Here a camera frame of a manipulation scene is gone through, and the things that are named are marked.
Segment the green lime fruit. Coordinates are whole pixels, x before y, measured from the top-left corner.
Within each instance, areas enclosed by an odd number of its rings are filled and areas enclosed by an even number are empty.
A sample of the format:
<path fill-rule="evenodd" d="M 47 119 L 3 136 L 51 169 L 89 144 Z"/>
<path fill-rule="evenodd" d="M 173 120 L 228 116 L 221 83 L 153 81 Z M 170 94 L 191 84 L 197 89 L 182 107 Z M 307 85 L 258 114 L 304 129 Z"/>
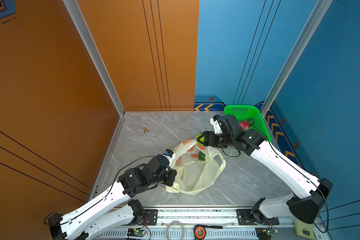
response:
<path fill-rule="evenodd" d="M 205 143 L 205 134 L 204 133 L 200 133 L 197 135 L 196 137 L 197 142 L 201 145 L 204 146 Z"/>

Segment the yellowish translucent plastic bag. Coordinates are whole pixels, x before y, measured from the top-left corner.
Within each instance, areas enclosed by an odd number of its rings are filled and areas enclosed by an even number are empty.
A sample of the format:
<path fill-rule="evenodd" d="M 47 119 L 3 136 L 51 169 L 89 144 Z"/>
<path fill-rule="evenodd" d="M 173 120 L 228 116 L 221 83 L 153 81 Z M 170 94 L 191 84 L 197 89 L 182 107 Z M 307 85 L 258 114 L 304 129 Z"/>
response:
<path fill-rule="evenodd" d="M 186 140 L 174 148 L 170 167 L 177 171 L 168 193 L 194 196 L 211 187 L 226 167 L 226 160 L 221 152 L 212 147 L 205 147 L 196 140 Z"/>

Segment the pink dragon fruit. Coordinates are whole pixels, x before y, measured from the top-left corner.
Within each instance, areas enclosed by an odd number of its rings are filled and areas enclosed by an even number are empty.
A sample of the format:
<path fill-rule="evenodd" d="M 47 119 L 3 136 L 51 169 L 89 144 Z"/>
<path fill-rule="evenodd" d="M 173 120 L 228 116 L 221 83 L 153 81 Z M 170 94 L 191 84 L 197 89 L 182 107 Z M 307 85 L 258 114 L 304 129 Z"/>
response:
<path fill-rule="evenodd" d="M 239 124 L 245 132 L 251 129 L 250 124 L 246 121 L 241 121 Z"/>

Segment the green plastic mesh basket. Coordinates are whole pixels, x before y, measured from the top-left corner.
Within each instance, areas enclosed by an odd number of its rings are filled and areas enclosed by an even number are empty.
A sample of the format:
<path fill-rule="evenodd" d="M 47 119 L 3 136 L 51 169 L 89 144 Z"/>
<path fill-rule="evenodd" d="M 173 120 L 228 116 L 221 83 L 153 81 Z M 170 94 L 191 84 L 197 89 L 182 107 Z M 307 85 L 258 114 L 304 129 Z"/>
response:
<path fill-rule="evenodd" d="M 251 129 L 260 130 L 271 142 L 272 138 L 261 115 L 261 112 L 255 106 L 250 105 L 228 105 L 224 108 L 225 115 L 234 115 L 239 122 L 247 121 L 251 118 L 254 120 Z"/>

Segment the green avocado fruit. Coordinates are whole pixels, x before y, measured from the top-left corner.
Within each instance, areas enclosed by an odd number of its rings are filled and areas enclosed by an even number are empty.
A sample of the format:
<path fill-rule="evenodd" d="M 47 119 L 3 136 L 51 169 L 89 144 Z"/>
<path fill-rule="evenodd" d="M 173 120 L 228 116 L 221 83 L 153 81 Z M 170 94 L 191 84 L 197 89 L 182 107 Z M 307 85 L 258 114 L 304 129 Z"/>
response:
<path fill-rule="evenodd" d="M 249 124 L 249 126 L 253 126 L 255 123 L 255 120 L 253 118 L 247 118 L 247 123 Z"/>

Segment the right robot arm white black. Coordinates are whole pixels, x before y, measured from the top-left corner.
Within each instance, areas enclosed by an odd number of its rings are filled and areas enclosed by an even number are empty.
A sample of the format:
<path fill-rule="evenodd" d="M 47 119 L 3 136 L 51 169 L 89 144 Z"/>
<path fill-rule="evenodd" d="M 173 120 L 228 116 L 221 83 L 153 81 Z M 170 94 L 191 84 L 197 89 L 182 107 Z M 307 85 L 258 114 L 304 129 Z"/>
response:
<path fill-rule="evenodd" d="M 293 191 L 284 197 L 259 199 L 251 210 L 255 224 L 264 225 L 272 218 L 286 216 L 314 224 L 322 207 L 328 205 L 327 198 L 333 187 L 331 181 L 303 170 L 278 151 L 256 127 L 245 131 L 233 115 L 215 115 L 210 122 L 214 130 L 198 134 L 199 144 L 221 150 L 233 147 L 262 163 Z"/>

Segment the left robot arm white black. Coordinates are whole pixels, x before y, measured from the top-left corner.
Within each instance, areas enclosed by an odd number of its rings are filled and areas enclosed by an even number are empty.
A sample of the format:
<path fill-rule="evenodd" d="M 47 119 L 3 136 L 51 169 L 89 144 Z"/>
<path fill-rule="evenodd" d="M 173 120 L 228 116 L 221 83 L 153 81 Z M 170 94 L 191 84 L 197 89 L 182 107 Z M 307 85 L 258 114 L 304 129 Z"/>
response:
<path fill-rule="evenodd" d="M 124 167 L 125 173 L 97 197 L 65 215 L 52 212 L 44 224 L 54 240 L 92 240 L 112 228 L 137 225 L 145 210 L 134 196 L 160 184 L 171 187 L 177 175 L 171 168 L 175 159 L 176 154 L 166 150 L 147 164 Z"/>

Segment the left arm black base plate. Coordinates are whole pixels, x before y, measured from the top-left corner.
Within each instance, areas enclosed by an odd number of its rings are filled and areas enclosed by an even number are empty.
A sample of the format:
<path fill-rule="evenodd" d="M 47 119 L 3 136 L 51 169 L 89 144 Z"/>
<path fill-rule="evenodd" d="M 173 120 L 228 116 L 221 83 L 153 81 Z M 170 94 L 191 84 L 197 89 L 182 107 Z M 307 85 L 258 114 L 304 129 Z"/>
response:
<path fill-rule="evenodd" d="M 158 219 L 158 210 L 157 209 L 145 209 L 142 220 L 139 222 L 140 226 L 155 226 Z"/>

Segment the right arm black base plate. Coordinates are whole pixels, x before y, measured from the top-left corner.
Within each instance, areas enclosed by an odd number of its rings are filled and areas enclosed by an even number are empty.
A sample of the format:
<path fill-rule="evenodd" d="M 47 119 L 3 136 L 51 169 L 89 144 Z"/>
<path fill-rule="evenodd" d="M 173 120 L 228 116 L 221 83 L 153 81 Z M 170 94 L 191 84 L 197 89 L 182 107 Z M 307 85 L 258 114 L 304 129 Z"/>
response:
<path fill-rule="evenodd" d="M 236 210 L 239 225 L 268 225 L 277 226 L 280 224 L 277 217 L 268 219 L 260 211 L 252 211 L 252 209 Z"/>

